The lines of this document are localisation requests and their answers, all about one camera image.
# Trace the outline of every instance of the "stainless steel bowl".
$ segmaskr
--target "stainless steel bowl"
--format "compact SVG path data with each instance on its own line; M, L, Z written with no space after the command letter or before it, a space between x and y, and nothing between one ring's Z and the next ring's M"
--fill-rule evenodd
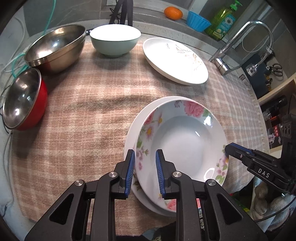
M22 72L10 86L3 103L7 128L25 130L36 125L44 114L47 90L36 68Z
M30 46L25 61L42 74L59 73L79 58L85 36L85 27L77 24L52 30Z

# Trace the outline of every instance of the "stacked plates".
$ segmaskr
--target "stacked plates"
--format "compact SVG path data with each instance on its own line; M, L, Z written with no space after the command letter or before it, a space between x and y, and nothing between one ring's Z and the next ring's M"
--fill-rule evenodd
M153 212L174 216L176 200L160 195L156 150L162 149L165 159L192 179L212 178L222 185L228 169L226 144L222 126L201 104L180 96L153 101L137 115L125 142L124 157L128 149L136 153L133 193Z

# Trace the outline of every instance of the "table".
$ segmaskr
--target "table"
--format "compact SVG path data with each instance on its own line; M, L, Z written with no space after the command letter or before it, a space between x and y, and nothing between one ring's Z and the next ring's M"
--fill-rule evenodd
M75 180L96 180L113 170L123 160L125 137L138 112L164 96L198 101L219 120L229 143L268 152L252 88L234 75L222 77L212 63L204 62L208 81L184 86L148 64L142 41L115 59L95 52L87 42L78 62L45 78L49 100L38 126L13 133L12 179L23 215L37 221ZM223 187L238 191L252 177L240 161L230 158ZM115 219L117 235L140 235L174 221L148 210L132 192L127 200L116 201Z

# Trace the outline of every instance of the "faucet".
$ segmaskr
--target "faucet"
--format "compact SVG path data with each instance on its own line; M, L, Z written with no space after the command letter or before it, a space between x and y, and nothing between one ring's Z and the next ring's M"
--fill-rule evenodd
M272 53L272 47L274 44L274 38L272 35L272 32L267 27L267 25L261 21L255 20L255 21L249 21L247 22L228 42L222 47L217 49L217 51L214 53L214 55L209 59L210 62L214 63L216 67L219 69L221 75L229 74L230 72L238 69L241 67L241 65L231 69L222 59L226 55L226 52L233 46L233 44L239 40L244 33L251 27L255 25L261 25L264 28L267 29L268 35L269 35L269 44L266 47L264 55L262 55L261 60L257 64L250 64L246 67L247 73L250 76L253 76L257 72L257 68L260 64L264 62L264 60Z

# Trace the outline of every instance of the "blue silicone cup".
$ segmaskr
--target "blue silicone cup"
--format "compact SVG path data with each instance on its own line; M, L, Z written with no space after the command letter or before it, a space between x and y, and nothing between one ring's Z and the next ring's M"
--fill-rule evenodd
M208 20L191 11L188 12L186 24L197 32L202 32L211 26Z

